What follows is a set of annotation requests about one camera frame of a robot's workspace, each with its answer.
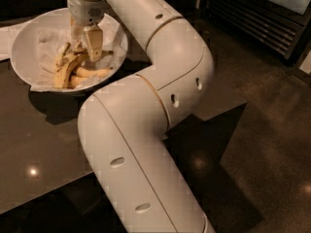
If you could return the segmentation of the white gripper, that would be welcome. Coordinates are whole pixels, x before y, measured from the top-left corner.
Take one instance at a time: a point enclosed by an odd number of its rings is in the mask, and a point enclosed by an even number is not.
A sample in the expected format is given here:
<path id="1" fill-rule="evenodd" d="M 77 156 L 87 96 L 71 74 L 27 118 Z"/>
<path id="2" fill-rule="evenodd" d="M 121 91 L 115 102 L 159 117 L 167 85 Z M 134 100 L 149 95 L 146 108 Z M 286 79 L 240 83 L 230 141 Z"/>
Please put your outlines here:
<path id="1" fill-rule="evenodd" d="M 101 59 L 103 31 L 98 25 L 104 17 L 104 0 L 67 0 L 71 15 L 70 28 L 72 42 L 76 45 L 86 44 L 89 60 L 96 62 Z"/>

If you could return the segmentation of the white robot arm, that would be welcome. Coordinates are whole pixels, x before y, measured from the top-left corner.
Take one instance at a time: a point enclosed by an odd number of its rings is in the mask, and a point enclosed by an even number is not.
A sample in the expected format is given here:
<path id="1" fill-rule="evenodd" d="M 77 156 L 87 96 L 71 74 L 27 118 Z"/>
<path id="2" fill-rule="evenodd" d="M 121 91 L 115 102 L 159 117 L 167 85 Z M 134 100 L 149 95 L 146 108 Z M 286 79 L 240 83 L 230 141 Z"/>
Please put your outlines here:
<path id="1" fill-rule="evenodd" d="M 109 4 L 151 60 L 110 83 L 81 107 L 86 158 L 128 233 L 215 233 L 164 143 L 213 79 L 211 52 L 164 0 L 67 0 L 87 26 Z"/>

